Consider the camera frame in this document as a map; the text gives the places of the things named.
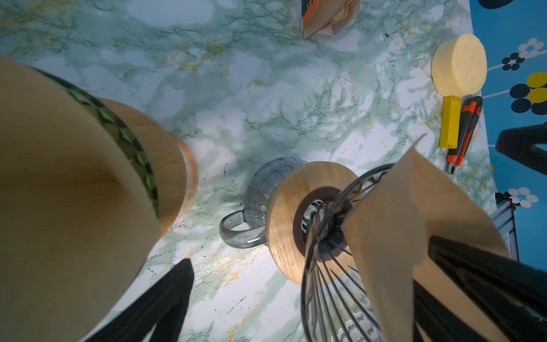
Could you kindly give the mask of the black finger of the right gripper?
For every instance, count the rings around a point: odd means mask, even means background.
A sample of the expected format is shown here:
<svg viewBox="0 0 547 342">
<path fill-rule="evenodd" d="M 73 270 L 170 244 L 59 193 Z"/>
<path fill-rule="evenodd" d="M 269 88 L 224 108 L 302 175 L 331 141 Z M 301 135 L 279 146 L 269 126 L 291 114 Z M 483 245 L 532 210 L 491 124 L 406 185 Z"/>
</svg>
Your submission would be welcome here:
<svg viewBox="0 0 547 342">
<path fill-rule="evenodd" d="M 546 273 L 439 236 L 428 255 L 510 341 L 545 341 Z"/>
</svg>

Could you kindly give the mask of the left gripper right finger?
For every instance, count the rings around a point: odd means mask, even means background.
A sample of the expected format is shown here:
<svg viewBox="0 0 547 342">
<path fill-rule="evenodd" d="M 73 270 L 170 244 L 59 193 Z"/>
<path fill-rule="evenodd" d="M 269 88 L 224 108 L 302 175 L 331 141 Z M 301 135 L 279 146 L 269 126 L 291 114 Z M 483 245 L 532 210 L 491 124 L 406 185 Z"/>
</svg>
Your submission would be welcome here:
<svg viewBox="0 0 547 342">
<path fill-rule="evenodd" d="M 500 133 L 496 150 L 527 168 L 546 174 L 546 123 L 512 128 Z"/>
</svg>

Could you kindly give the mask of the amber glass carafe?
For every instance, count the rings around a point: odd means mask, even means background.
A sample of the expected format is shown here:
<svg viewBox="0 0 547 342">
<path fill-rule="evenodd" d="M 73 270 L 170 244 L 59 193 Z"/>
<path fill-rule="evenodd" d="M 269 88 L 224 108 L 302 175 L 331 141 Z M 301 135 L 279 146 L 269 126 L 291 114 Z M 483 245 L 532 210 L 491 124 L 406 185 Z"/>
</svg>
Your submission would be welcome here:
<svg viewBox="0 0 547 342">
<path fill-rule="evenodd" d="M 178 224 L 182 221 L 183 215 L 191 208 L 194 202 L 198 190 L 199 184 L 199 171 L 197 161 L 192 154 L 191 150 L 179 139 L 175 134 L 171 133 L 170 136 L 178 145 L 178 148 L 182 154 L 185 169 L 186 169 L 186 190 L 185 198 L 183 200 L 179 215 L 175 222 Z"/>
</svg>

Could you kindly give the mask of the grey glass dripper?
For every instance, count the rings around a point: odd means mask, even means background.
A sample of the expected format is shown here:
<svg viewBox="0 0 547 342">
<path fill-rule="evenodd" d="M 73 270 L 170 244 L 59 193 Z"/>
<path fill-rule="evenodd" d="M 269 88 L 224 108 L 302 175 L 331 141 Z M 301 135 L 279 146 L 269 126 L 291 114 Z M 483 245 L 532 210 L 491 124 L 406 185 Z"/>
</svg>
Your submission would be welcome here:
<svg viewBox="0 0 547 342">
<path fill-rule="evenodd" d="M 344 190 L 314 195 L 301 228 L 306 256 L 301 316 L 307 341 L 384 341 L 342 224 L 349 212 L 387 175 L 374 168 Z"/>
</svg>

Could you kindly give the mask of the grey glass carafe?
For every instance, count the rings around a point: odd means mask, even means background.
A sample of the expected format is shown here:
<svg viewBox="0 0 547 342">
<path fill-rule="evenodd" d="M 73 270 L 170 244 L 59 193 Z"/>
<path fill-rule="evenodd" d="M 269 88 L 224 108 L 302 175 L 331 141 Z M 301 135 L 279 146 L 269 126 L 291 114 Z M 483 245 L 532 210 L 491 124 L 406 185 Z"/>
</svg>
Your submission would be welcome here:
<svg viewBox="0 0 547 342">
<path fill-rule="evenodd" d="M 244 196 L 244 208 L 224 217 L 219 234 L 229 246 L 247 249 L 266 242 L 266 212 L 281 181 L 305 165 L 300 158 L 276 158 L 264 164 L 253 175 Z"/>
</svg>

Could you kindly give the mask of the brown paper coffee filter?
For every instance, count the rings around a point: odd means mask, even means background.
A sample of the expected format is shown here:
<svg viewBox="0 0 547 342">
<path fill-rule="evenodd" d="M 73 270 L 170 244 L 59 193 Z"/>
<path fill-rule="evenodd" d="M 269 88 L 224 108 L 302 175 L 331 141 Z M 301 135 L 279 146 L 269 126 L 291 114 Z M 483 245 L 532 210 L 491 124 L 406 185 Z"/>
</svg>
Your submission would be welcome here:
<svg viewBox="0 0 547 342">
<path fill-rule="evenodd" d="M 160 234 L 147 192 L 89 112 L 1 59 L 1 340 L 78 341 Z"/>
</svg>

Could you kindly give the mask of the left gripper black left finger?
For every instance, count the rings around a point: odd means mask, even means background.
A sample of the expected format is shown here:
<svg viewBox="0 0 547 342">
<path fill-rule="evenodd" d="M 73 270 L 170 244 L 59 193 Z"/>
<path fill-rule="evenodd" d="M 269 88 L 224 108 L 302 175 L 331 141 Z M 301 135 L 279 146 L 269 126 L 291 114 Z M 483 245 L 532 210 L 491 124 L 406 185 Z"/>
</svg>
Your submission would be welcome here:
<svg viewBox="0 0 547 342">
<path fill-rule="evenodd" d="M 177 341 L 195 280 L 190 259 L 183 259 L 89 341 Z"/>
</svg>

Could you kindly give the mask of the green glass dripper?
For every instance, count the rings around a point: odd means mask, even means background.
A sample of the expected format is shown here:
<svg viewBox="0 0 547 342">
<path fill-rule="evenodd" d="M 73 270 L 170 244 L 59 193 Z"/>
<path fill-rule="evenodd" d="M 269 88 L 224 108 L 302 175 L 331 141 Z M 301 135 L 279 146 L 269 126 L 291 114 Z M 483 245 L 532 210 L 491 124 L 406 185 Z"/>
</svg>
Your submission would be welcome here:
<svg viewBox="0 0 547 342">
<path fill-rule="evenodd" d="M 136 135 L 120 117 L 104 104 L 104 102 L 58 76 L 38 68 L 31 67 L 31 69 L 38 71 L 40 74 L 53 81 L 99 122 L 102 128 L 115 141 L 116 145 L 128 159 L 134 171 L 138 174 L 155 211 L 155 215 L 156 217 L 159 217 L 159 195 L 156 177 L 150 160 L 145 154 L 144 148 L 138 141 Z"/>
</svg>

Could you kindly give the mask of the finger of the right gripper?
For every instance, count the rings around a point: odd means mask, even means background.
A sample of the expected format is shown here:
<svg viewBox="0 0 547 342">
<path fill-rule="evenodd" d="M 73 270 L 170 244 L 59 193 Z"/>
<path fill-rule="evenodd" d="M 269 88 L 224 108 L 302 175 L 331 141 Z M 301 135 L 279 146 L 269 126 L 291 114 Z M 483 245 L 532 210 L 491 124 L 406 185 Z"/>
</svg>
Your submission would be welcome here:
<svg viewBox="0 0 547 342">
<path fill-rule="evenodd" d="M 478 341 L 479 335 L 418 282 L 414 286 L 414 318 L 431 341 Z"/>
</svg>

